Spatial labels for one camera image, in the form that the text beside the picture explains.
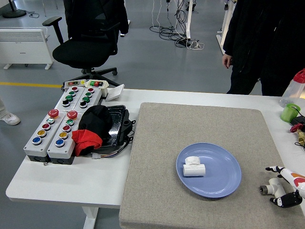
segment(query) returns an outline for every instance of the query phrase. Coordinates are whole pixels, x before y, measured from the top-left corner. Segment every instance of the blue plate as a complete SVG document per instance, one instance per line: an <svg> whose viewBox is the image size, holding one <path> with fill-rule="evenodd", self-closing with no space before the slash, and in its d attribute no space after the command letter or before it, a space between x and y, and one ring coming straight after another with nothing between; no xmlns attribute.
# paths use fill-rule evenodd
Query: blue plate
<svg viewBox="0 0 305 229"><path fill-rule="evenodd" d="M205 176L185 177L183 165L189 156L198 156L205 165ZM176 169L182 183L194 193L208 198L221 198L240 185L242 171L235 157L220 146L195 143L184 148L177 157Z"/></svg>

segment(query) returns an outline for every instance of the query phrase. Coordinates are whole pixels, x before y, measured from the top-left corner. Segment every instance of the person's hand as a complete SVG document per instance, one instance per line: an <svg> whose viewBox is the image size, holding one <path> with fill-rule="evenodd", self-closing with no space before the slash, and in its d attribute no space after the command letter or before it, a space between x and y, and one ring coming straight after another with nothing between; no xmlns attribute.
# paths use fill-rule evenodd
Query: person's hand
<svg viewBox="0 0 305 229"><path fill-rule="evenodd" d="M224 54L223 55L223 65L226 67L226 68L229 68L231 66L231 63L232 63L232 56L229 56L227 54Z"/></svg>

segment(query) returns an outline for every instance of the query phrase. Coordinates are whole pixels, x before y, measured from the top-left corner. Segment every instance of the yellow floor line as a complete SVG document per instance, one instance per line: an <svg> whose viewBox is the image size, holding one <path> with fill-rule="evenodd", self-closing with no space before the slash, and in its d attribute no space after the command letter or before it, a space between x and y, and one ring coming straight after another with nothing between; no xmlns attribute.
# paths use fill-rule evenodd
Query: yellow floor line
<svg viewBox="0 0 305 229"><path fill-rule="evenodd" d="M0 85L24 86L24 87L55 87L55 88L61 88L61 86L62 86L62 85L57 85L57 84L9 83L9 82L0 82Z"/></svg>

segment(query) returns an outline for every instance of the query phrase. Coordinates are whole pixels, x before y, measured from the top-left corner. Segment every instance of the black jacket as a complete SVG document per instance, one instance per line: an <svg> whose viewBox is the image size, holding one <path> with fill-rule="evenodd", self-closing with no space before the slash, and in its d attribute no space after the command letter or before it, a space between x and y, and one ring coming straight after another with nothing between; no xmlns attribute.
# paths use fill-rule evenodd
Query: black jacket
<svg viewBox="0 0 305 229"><path fill-rule="evenodd" d="M260 32L269 20L269 10L276 4L284 4L284 10L281 15L276 15L280 21L269 41L269 49L264 53L260 47L268 41ZM262 52L259 77L290 81L305 67L304 9L304 0L238 0L224 41L225 53L233 56L233 70L247 73L258 67L257 57Z"/></svg>
<svg viewBox="0 0 305 229"><path fill-rule="evenodd" d="M128 33L129 25L124 0L63 0L63 3L69 38L72 37L74 31L79 30L82 24L86 26L88 21L96 18L102 19L104 15L109 16L105 21L119 22L121 33ZM101 7L105 11L103 15L101 15Z"/></svg>

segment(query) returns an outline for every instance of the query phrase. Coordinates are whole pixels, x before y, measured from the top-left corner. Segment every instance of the red cloth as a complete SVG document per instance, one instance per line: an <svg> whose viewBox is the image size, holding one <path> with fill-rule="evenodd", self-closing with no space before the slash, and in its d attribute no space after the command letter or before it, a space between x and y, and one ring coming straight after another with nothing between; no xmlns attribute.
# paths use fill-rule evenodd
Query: red cloth
<svg viewBox="0 0 305 229"><path fill-rule="evenodd" d="M72 139L75 142L75 155L79 156L81 151L87 147L93 146L94 149L102 146L102 139L90 130L72 131Z"/></svg>

